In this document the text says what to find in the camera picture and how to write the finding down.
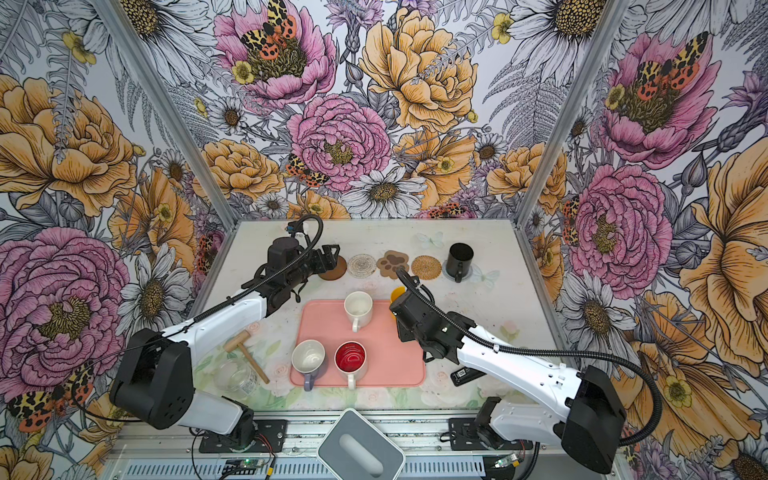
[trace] metal post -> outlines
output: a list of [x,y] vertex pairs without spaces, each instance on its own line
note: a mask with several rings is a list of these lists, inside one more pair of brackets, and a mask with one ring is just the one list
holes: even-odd
[[141,80],[142,88],[165,121],[166,128],[173,135],[184,158],[190,163],[192,171],[197,175],[200,185],[219,215],[225,231],[231,232],[237,223],[237,218],[227,203],[227,199],[221,193],[213,175],[211,175],[208,165],[203,160],[202,153],[195,144],[176,105],[170,99],[160,74],[157,73],[150,61],[147,51],[142,45],[143,42],[134,30],[131,21],[125,15],[120,0],[98,0],[91,4],[106,25],[112,40],[124,58],[128,60],[129,68]]
[[565,98],[565,103],[560,108],[560,114],[554,124],[554,129],[552,129],[552,133],[550,133],[549,139],[547,139],[544,153],[541,155],[541,162],[539,162],[536,173],[534,173],[531,179],[528,191],[523,196],[523,204],[520,206],[515,218],[518,226],[525,225],[525,222],[531,216],[534,205],[541,196],[541,192],[544,190],[547,177],[558,160],[558,154],[563,142],[565,142],[568,131],[576,120],[581,102],[587,96],[589,89],[594,85],[594,76],[600,68],[605,55],[611,49],[611,42],[613,42],[619,25],[621,25],[621,21],[624,19],[629,3],[630,0],[611,0],[605,5],[603,15],[595,29],[595,36],[590,42],[587,56],[574,76],[571,89],[568,90],[568,96]]

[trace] mug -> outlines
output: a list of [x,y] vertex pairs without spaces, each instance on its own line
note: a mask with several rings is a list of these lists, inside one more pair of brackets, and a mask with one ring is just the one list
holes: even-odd
[[293,349],[290,362],[304,375],[304,391],[309,392],[315,386],[315,379],[325,372],[326,349],[317,340],[304,340]]
[[373,316],[373,299],[365,292],[352,292],[344,300],[346,318],[352,322],[352,331],[358,330],[371,323]]
[[366,348],[357,342],[343,343],[333,356],[336,368],[346,377],[350,390],[368,372],[368,354]]
[[454,243],[449,250],[448,261],[445,262],[446,273],[456,283],[461,283],[462,279],[472,271],[472,258],[474,256],[475,252],[472,247],[466,243]]

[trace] pink placemat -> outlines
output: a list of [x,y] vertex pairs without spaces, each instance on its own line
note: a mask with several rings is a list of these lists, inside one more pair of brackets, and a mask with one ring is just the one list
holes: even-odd
[[[312,300],[301,314],[296,344],[315,339],[326,348],[328,368],[315,381],[315,386],[346,387],[346,377],[336,368],[333,354],[343,343],[354,340],[366,348],[368,372],[358,386],[413,387],[424,383],[426,367],[422,361],[422,347],[416,341],[403,343],[397,336],[395,318],[389,312],[389,300],[373,300],[371,323],[352,331],[352,324],[344,313],[344,300]],[[290,382],[304,385],[304,377],[294,368]]]

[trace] orange and black butterfly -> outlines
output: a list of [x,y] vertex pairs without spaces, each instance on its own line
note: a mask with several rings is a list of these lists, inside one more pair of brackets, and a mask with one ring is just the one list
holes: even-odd
[[659,95],[666,95],[670,90],[682,90],[699,73],[699,58],[707,46],[710,34],[703,31],[696,38],[685,44],[675,58],[670,58],[664,64],[655,61],[644,61],[637,67],[637,97],[649,101]]
[[93,366],[81,366],[64,385],[56,386],[51,392],[27,392],[12,398],[8,402],[8,412],[19,420],[20,432],[39,432],[50,423],[54,414],[63,417],[67,407],[76,407],[73,396],[85,406],[94,391],[93,380]]
[[286,40],[296,37],[296,18],[288,15],[285,0],[270,0],[266,7],[267,22],[261,30],[247,31],[240,37],[251,56],[263,60],[275,60]]
[[330,177],[322,172],[310,170],[304,162],[296,155],[291,154],[286,164],[286,172],[291,177],[298,177],[299,181],[308,187],[321,187]]
[[563,204],[565,222],[563,225],[563,241],[572,247],[578,247],[578,232],[576,231],[576,216],[578,215],[578,200],[573,199]]

